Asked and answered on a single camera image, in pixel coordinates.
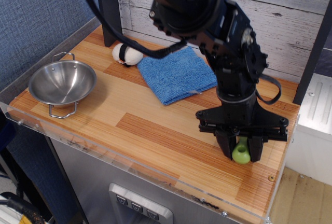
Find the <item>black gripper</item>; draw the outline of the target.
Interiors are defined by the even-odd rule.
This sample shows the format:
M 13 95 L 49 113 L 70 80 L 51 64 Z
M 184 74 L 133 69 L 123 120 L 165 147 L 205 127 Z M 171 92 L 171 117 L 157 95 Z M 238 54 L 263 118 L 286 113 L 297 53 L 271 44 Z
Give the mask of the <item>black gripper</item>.
M 246 136 L 252 162 L 261 159 L 264 142 L 287 141 L 289 120 L 262 108 L 256 95 L 245 101 L 226 102 L 196 113 L 201 132 L 213 133 L 223 154 L 232 160 L 236 136 Z

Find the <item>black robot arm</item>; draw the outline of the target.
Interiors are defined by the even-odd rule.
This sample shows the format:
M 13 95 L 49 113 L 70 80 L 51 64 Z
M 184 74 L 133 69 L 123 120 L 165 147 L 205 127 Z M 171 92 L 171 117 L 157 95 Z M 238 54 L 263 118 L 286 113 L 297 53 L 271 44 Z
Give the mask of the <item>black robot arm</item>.
M 212 133 L 223 154 L 234 160 L 248 152 L 261 158 L 264 143 L 286 141 L 288 119 L 263 109 L 260 80 L 280 83 L 264 74 L 267 55 L 260 49 L 250 20 L 231 0 L 154 0 L 150 18 L 181 44 L 199 47 L 217 79 L 219 107 L 197 112 L 201 132 Z

